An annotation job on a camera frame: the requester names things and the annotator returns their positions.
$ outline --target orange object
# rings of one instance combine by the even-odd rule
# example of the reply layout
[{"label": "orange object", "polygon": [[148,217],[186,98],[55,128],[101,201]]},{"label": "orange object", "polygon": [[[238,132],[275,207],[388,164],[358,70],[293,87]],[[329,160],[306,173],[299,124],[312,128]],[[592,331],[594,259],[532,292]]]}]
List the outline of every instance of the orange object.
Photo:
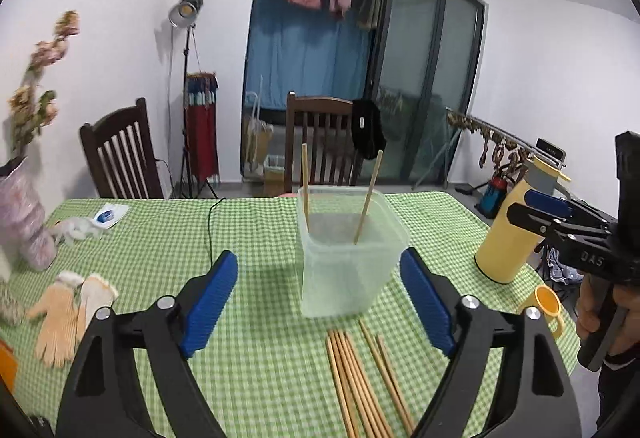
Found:
[{"label": "orange object", "polygon": [[13,350],[3,341],[0,341],[0,378],[6,384],[10,392],[14,392],[15,375],[18,372],[18,361]]},{"label": "orange object", "polygon": [[546,322],[551,323],[556,320],[556,329],[551,331],[554,339],[558,339],[564,331],[564,320],[562,319],[562,304],[551,288],[547,285],[538,285],[533,292],[520,303],[516,313],[522,313],[527,306],[536,306],[542,310]]}]

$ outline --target yellow cup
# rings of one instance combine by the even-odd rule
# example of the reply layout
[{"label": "yellow cup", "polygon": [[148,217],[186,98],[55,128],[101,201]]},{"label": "yellow cup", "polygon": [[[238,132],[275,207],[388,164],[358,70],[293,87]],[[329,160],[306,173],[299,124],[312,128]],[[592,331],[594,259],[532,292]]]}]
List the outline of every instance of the yellow cup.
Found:
[{"label": "yellow cup", "polygon": [[517,313],[522,311],[527,306],[537,307],[545,316],[546,322],[550,323],[554,319],[557,322],[555,330],[551,330],[551,335],[554,339],[558,339],[564,331],[564,320],[562,319],[562,304],[556,295],[556,292],[551,290],[547,285],[538,285],[533,289],[533,292],[527,297],[520,306],[518,306]]}]

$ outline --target green checkered tablecloth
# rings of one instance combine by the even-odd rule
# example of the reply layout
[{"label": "green checkered tablecloth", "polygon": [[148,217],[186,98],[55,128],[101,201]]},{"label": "green checkered tablecloth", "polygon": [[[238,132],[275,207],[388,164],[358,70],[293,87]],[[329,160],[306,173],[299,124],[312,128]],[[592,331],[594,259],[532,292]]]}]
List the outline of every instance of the green checkered tablecloth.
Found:
[{"label": "green checkered tablecloth", "polygon": [[[411,232],[416,247],[437,273],[461,293],[473,293],[487,306],[514,311],[539,284],[523,267],[511,285],[498,286],[474,264],[487,227],[446,193],[393,194],[389,202]],[[51,268],[39,274],[19,268],[10,287],[31,306],[59,271],[97,272],[120,291],[119,313],[147,308],[163,294],[175,294],[193,275],[209,268],[207,212],[212,200],[126,201],[128,214],[100,240],[63,245]],[[404,436],[398,415],[370,356],[355,317],[309,320],[302,317],[294,277],[295,198],[226,199],[212,213],[213,253],[238,256],[238,282],[208,346],[190,360],[213,413],[229,437],[345,436],[324,339],[330,328],[353,336],[380,404],[395,436]],[[65,201],[50,222],[93,215],[104,201]],[[568,371],[576,363],[578,339],[568,314],[558,340]],[[417,422],[447,366],[432,348],[402,286],[398,269],[365,314],[381,333]],[[33,358],[39,323],[5,328],[19,361],[15,397],[27,413],[56,420],[68,366],[48,370]],[[136,351],[140,381],[156,432],[173,436],[162,410],[145,352]],[[492,350],[482,388],[466,428],[480,432],[497,380],[500,350]]]}]

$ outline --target translucent plastic box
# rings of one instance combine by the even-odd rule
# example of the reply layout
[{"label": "translucent plastic box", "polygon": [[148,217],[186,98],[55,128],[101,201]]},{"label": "translucent plastic box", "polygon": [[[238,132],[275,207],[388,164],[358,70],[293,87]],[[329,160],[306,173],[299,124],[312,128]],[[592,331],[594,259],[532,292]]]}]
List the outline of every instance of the translucent plastic box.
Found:
[{"label": "translucent plastic box", "polygon": [[366,187],[310,185],[309,229],[302,188],[298,190],[298,233],[303,256],[296,260],[302,314],[331,317],[367,310],[391,278],[409,232],[385,196],[374,190],[360,238],[353,238]]}]

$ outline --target pink vase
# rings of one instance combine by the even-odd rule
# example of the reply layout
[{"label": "pink vase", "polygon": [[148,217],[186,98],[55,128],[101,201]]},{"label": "pink vase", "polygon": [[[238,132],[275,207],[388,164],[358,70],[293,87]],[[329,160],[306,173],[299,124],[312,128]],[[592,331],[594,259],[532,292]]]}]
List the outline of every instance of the pink vase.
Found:
[{"label": "pink vase", "polygon": [[44,209],[33,189],[26,159],[0,176],[0,228],[20,241],[20,252],[35,271],[44,271],[56,257],[56,246],[44,227]]}]

